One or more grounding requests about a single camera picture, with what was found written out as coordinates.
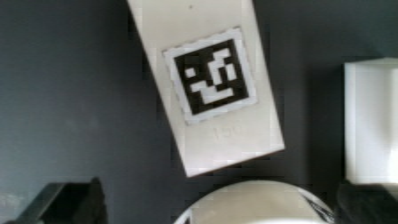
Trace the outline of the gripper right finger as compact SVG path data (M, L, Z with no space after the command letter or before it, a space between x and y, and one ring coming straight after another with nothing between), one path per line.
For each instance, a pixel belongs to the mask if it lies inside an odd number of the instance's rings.
M337 224L398 224L398 184L340 185Z

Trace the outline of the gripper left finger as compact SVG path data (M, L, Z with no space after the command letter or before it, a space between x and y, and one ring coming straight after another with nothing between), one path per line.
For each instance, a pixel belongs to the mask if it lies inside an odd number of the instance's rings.
M102 181L51 183L15 224L107 224L107 203Z

